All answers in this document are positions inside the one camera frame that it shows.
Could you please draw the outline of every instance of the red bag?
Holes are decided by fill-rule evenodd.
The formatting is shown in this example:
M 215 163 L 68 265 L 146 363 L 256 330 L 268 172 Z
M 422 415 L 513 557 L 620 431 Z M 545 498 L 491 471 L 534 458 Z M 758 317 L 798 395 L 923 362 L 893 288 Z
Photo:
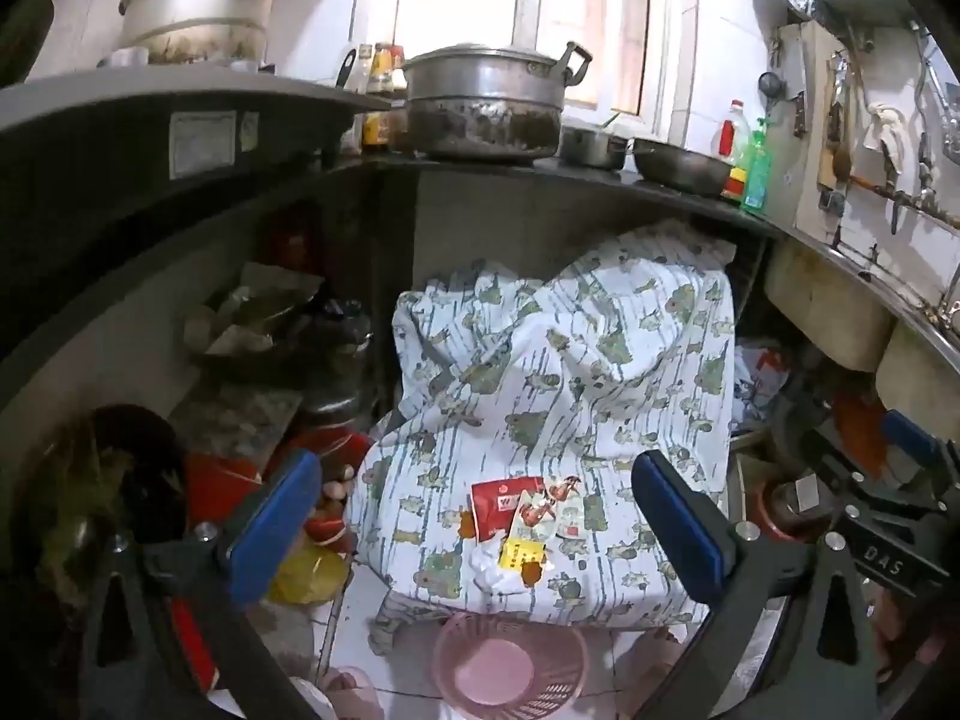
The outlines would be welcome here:
M 541 476 L 518 476 L 495 482 L 480 482 L 470 488 L 477 541 L 493 538 L 496 531 L 509 531 L 520 493 L 540 493 L 544 489 Z

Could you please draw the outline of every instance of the basket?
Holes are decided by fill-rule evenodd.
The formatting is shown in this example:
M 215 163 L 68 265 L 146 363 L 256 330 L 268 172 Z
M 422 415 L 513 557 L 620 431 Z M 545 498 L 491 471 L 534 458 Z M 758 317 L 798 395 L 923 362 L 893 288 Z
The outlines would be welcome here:
M 445 702 L 475 720 L 542 720 L 573 702 L 587 680 L 575 628 L 457 613 L 433 650 Z

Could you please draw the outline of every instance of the metal bolt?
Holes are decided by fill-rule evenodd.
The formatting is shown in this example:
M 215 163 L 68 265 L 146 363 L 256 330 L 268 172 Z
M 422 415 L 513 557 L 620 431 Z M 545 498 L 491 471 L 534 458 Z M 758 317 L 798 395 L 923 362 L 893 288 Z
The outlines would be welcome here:
M 200 541 L 211 541 L 217 536 L 217 526 L 212 522 L 200 522 L 193 532 Z
M 760 528 L 755 525 L 755 523 L 750 522 L 749 519 L 743 519 L 740 522 L 737 522 L 733 526 L 733 530 L 736 531 L 736 534 L 740 536 L 743 541 L 756 541 L 757 538 L 760 538 Z
M 837 531 L 830 531 L 827 533 L 827 536 L 824 536 L 824 542 L 832 549 L 834 552 L 842 552 L 847 547 L 847 540 L 837 533 Z

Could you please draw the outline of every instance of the plastic bag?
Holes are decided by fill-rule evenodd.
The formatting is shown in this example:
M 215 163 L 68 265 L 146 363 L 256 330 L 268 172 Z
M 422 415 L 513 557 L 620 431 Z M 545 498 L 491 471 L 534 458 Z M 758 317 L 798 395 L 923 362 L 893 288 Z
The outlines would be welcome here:
M 345 581 L 347 564 L 342 557 L 304 541 L 280 564 L 267 598 L 279 604 L 319 604 L 333 598 Z

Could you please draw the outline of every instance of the white tile floor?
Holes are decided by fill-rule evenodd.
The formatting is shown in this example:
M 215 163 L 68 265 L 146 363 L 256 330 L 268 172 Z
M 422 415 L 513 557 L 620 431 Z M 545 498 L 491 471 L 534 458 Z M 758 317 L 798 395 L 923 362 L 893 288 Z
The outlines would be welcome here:
M 352 567 L 352 579 L 344 591 L 339 614 L 331 616 L 337 602 L 315 608 L 315 645 L 320 660 L 320 675 L 327 667 L 354 666 L 365 671 L 373 681 L 384 709 L 384 720 L 460 720 L 441 699 L 430 677 L 430 653 L 440 623 L 403 626 L 395 637 L 394 651 L 387 656 L 373 654 L 367 635 L 380 608 L 387 587 L 365 565 Z M 326 642 L 329 661 L 323 662 L 325 631 L 332 641 Z M 630 669 L 625 666 L 641 635 L 635 632 L 609 632 L 584 629 L 590 654 L 587 685 L 579 699 L 556 720 L 614 720 L 616 690 L 630 684 Z

